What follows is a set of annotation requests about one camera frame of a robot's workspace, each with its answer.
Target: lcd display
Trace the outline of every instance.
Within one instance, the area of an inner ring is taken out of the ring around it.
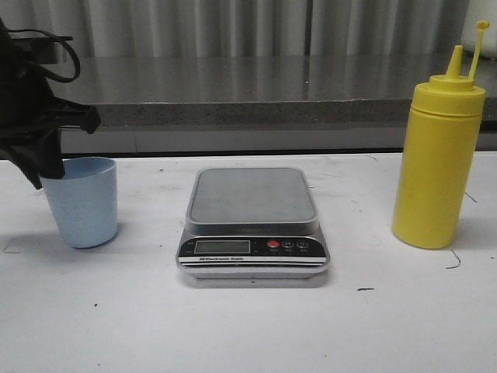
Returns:
[[[249,254],[250,241],[197,241],[195,254]]]

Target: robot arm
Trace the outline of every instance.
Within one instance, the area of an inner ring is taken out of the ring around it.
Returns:
[[[47,83],[47,78],[72,82],[79,76],[79,59],[65,42],[68,38],[38,31],[47,36],[43,44],[60,43],[69,53],[75,64],[71,78],[40,66],[33,42],[9,36],[9,32],[23,31],[38,30],[7,30],[0,19],[0,156],[18,166],[40,189],[40,175],[64,176],[60,129],[76,127],[92,134],[100,117],[94,106],[55,97]]]

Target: black mark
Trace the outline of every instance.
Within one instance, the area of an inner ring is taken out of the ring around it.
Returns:
[[[475,200],[472,196],[470,196],[469,194],[467,194],[466,192],[464,192],[464,194],[466,194],[473,202],[475,202],[476,204],[478,203],[477,200]]]
[[[9,241],[9,243],[7,243],[7,246],[3,248],[4,254],[20,254],[21,253],[20,251],[7,251],[7,249],[12,245],[13,242],[14,242],[14,240],[11,239]]]
[[[445,267],[446,270],[452,270],[453,268],[458,268],[461,266],[461,258],[457,256],[456,252],[451,250],[452,254],[456,257],[457,259],[457,265],[452,266],[452,267]]]

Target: bottle cap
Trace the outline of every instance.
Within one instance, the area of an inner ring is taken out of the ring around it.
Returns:
[[[412,107],[424,113],[452,117],[473,117],[483,111],[485,90],[474,85],[474,74],[487,21],[477,23],[478,42],[468,76],[461,75],[463,46],[456,45],[445,75],[433,75],[429,82],[418,84],[412,97]]]

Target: red button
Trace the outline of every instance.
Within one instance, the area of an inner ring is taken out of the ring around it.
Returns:
[[[280,243],[278,241],[276,241],[275,239],[272,239],[270,241],[267,242],[267,246],[269,247],[278,247],[280,245]]]

